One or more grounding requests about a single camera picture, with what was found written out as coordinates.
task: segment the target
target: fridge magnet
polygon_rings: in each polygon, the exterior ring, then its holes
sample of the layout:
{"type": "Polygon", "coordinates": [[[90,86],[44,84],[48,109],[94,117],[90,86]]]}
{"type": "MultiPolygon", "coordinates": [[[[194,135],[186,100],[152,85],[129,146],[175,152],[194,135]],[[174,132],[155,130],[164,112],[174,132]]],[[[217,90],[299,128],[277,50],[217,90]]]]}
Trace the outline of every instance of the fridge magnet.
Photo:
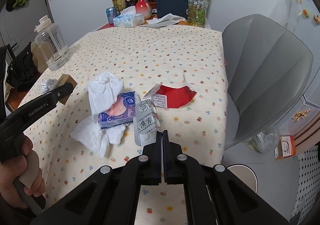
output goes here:
{"type": "Polygon", "coordinates": [[[306,9],[302,10],[302,13],[303,13],[307,18],[309,17],[309,12],[308,12],[306,9]]]}
{"type": "Polygon", "coordinates": [[[292,117],[292,119],[294,119],[294,122],[298,122],[300,119],[304,119],[304,118],[307,116],[307,114],[308,114],[309,111],[310,111],[310,110],[306,110],[306,111],[304,111],[304,112],[297,112],[297,113],[292,117]]]}
{"type": "Polygon", "coordinates": [[[313,19],[315,20],[315,22],[317,24],[320,24],[320,19],[319,19],[319,16],[318,15],[313,15],[313,19]]]}

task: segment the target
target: tiled floor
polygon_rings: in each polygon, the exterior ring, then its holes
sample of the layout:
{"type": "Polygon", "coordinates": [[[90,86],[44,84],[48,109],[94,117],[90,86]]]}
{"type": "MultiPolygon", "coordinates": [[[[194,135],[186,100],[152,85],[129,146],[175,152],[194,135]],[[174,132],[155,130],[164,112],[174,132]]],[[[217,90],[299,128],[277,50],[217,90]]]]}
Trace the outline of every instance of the tiled floor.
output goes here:
{"type": "Polygon", "coordinates": [[[258,178],[258,195],[289,220],[295,207],[299,184],[297,157],[275,160],[274,151],[254,152],[239,143],[224,151],[223,164],[246,164],[258,178]]]}
{"type": "Polygon", "coordinates": [[[301,210],[298,224],[305,218],[315,203],[316,195],[320,191],[320,162],[318,160],[318,146],[313,146],[299,158],[299,185],[294,211],[298,205],[301,210]]]}

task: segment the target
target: red white vase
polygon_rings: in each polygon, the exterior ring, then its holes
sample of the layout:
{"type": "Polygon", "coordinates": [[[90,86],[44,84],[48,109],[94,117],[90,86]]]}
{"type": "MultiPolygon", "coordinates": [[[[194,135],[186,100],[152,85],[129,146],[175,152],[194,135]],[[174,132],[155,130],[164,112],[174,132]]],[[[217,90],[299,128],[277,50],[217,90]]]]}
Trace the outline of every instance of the red white vase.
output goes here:
{"type": "Polygon", "coordinates": [[[152,15],[151,6],[145,0],[138,0],[138,3],[136,4],[136,12],[137,14],[143,14],[144,19],[148,19],[152,15]]]}

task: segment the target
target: gray chair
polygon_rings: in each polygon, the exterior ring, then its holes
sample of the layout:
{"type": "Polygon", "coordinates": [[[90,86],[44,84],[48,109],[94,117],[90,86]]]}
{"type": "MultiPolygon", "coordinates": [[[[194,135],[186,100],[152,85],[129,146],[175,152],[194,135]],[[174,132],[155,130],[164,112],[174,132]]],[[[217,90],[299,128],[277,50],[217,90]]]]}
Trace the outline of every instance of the gray chair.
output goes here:
{"type": "Polygon", "coordinates": [[[259,133],[301,97],[313,56],[273,20],[249,15],[222,34],[229,82],[225,149],[259,133]]]}

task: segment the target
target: purple snack wrapper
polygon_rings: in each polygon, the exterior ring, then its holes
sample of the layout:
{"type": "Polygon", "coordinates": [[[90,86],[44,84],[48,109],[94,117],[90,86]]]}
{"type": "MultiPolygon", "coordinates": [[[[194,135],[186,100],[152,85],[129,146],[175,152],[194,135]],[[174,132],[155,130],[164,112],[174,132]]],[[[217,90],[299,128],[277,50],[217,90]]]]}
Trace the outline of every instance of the purple snack wrapper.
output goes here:
{"type": "Polygon", "coordinates": [[[111,128],[130,122],[136,116],[136,103],[139,103],[136,92],[121,93],[115,104],[106,112],[99,114],[98,123],[101,128],[111,128]]]}

